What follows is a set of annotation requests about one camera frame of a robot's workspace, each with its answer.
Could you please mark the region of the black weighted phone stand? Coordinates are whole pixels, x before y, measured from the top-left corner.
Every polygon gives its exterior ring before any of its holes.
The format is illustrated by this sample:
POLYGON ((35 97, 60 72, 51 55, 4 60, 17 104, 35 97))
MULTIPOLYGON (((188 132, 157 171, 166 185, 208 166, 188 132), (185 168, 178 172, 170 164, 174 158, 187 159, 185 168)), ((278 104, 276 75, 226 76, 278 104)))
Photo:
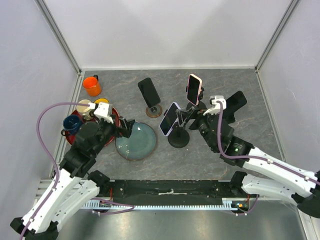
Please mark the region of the black weighted phone stand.
POLYGON ((168 135, 167 140, 172 147, 180 149, 188 145, 190 135, 183 127, 175 126, 168 135))

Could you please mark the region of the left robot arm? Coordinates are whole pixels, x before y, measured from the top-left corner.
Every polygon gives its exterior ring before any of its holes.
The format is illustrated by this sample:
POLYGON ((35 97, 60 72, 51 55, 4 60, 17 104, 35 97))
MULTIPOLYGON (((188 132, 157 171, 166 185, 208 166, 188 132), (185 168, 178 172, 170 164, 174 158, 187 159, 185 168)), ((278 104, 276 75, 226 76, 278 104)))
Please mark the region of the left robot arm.
POLYGON ((83 124, 63 157, 55 178, 36 205, 10 226, 21 240, 55 240, 64 224, 89 200, 110 192, 110 179, 89 170, 111 137, 129 138, 135 120, 120 118, 121 125, 105 119, 83 124))

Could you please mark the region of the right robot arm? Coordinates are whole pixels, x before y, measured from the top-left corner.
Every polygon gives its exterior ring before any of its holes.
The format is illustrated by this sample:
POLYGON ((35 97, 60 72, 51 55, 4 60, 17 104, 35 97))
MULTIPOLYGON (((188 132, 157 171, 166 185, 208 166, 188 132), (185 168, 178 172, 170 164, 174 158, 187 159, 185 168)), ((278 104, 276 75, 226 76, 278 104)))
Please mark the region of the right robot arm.
POLYGON ((209 149, 219 153, 225 163, 268 178, 259 180, 246 172, 236 173, 229 184, 233 196, 246 193, 278 198, 311 217, 320 217, 319 172, 290 165, 235 136, 234 129, 224 119, 220 102, 208 110, 191 107, 187 111, 177 110, 176 114, 181 126, 193 120, 190 130, 199 131, 209 149))

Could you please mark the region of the lavender case phone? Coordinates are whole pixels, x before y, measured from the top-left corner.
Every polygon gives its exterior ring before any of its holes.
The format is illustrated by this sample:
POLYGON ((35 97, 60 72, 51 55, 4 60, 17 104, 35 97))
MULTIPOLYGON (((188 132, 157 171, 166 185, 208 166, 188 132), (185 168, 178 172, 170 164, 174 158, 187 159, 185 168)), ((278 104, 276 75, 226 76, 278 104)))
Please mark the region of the lavender case phone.
POLYGON ((173 128, 173 125, 178 121, 176 110, 180 110, 180 106, 176 102, 172 102, 170 107, 163 115, 163 119, 159 124, 159 128, 164 136, 168 136, 173 128))

